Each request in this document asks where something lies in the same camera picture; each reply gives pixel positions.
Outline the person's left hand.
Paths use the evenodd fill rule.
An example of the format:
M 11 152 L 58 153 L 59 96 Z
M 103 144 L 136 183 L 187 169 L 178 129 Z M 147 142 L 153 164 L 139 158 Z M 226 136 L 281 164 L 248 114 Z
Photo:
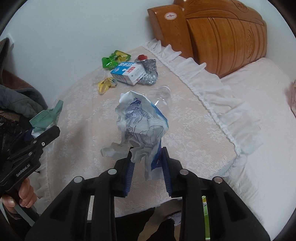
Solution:
M 18 204 L 22 207 L 31 208 L 36 203 L 37 196 L 34 193 L 34 189 L 30 184 L 29 178 L 26 178 L 22 182 L 22 185 L 20 186 L 20 189 L 18 191 L 18 195 L 20 197 Z M 17 202 L 15 202 L 12 197 L 8 195 L 3 195 L 1 197 L 1 201 L 8 212 L 16 213 L 15 206 Z

